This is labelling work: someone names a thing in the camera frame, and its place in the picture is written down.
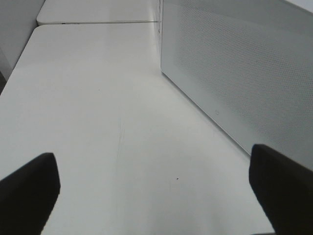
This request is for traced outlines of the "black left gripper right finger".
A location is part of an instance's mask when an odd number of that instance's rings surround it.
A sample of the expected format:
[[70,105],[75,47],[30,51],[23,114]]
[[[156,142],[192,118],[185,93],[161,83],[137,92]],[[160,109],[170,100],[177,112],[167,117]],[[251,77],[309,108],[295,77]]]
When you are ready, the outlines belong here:
[[255,144],[248,179],[277,235],[313,233],[311,170],[264,144]]

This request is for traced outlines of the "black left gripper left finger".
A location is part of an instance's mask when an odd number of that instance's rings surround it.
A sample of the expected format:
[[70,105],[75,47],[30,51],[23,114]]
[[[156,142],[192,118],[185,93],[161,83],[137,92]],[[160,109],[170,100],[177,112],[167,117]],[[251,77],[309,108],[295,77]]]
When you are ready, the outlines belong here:
[[0,182],[0,233],[39,235],[60,194],[53,153],[43,153]]

